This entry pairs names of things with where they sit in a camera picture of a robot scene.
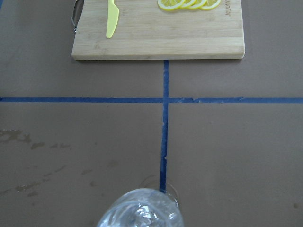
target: logo on cutting board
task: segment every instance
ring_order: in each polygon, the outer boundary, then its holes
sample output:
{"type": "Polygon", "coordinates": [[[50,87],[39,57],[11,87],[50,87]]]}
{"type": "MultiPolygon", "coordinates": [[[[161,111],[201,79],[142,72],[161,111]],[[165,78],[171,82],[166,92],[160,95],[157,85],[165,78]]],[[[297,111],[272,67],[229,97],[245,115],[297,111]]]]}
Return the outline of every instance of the logo on cutting board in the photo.
{"type": "Polygon", "coordinates": [[[232,14],[231,1],[225,0],[225,15],[231,16],[231,14],[232,14]]]}

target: yellow knife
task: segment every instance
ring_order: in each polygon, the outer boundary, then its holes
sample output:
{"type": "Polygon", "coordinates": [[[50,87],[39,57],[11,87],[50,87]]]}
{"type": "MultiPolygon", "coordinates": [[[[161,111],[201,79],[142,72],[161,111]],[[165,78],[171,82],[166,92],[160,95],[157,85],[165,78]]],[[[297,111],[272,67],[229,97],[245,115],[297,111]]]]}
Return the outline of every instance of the yellow knife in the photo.
{"type": "Polygon", "coordinates": [[[119,9],[114,0],[108,0],[106,37],[111,38],[115,32],[119,18],[119,9]]]}

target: gray table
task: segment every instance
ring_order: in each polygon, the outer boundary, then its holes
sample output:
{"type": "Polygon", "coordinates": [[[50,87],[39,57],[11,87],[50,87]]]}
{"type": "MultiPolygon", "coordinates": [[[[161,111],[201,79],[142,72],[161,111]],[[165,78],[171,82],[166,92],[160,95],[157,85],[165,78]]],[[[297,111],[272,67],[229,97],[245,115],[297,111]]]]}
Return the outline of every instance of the gray table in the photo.
{"type": "MultiPolygon", "coordinates": [[[[163,61],[73,60],[73,4],[0,11],[0,226],[92,227],[159,178],[163,61]]],[[[243,60],[169,61],[168,183],[187,227],[300,227],[302,3],[242,7],[243,60]]]]}

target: cutting board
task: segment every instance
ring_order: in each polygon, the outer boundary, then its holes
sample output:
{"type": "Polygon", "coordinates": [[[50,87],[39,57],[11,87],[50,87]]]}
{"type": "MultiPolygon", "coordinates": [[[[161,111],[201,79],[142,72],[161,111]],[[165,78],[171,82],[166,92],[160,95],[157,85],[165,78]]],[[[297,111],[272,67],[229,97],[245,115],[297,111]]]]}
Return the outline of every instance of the cutting board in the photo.
{"type": "Polygon", "coordinates": [[[72,56],[76,60],[240,59],[245,53],[241,0],[210,11],[166,12],[156,0],[115,0],[119,21],[106,38],[107,0],[85,0],[72,56]]]}

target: yellow lemon slice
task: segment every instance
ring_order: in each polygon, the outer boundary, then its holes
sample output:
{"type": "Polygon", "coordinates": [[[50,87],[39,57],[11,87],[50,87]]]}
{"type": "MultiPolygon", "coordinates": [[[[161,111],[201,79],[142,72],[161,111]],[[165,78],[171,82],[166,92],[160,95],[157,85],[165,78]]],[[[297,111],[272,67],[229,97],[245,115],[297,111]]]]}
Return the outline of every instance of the yellow lemon slice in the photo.
{"type": "Polygon", "coordinates": [[[188,6],[192,6],[195,4],[197,0],[185,0],[185,2],[183,3],[183,5],[180,7],[180,9],[185,9],[188,6]]]}
{"type": "Polygon", "coordinates": [[[172,11],[180,8],[185,0],[158,0],[158,5],[165,11],[172,11]]]}
{"type": "Polygon", "coordinates": [[[187,7],[187,9],[198,9],[201,8],[207,0],[197,0],[194,5],[187,7]]]}
{"type": "Polygon", "coordinates": [[[221,0],[207,0],[205,5],[203,5],[200,9],[202,10],[211,10],[216,8],[220,4],[221,0]]]}

